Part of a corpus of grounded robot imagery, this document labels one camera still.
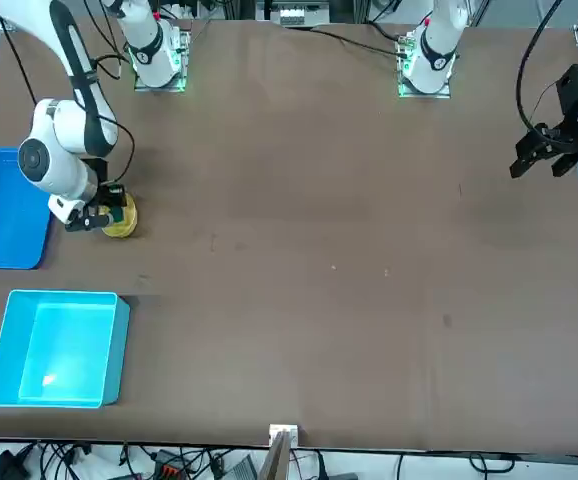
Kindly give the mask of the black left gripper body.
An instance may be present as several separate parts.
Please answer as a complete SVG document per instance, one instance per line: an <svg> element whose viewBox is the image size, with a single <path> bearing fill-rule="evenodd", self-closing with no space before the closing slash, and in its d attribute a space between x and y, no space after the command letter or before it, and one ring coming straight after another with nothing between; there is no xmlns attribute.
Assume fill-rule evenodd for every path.
<svg viewBox="0 0 578 480"><path fill-rule="evenodd" d="M563 119L542 133L562 153L578 154L578 64L570 66L556 82Z"/></svg>

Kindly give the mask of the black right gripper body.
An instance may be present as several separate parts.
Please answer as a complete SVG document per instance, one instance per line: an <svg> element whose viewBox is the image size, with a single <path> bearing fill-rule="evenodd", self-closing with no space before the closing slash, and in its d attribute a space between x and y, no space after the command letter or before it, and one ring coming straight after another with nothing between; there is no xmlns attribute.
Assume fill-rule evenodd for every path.
<svg viewBox="0 0 578 480"><path fill-rule="evenodd" d="M125 188L120 183L108 179L108 162L102 158L88 158L87 166L96 176L95 194L88 204L92 207L123 207L125 205Z"/></svg>

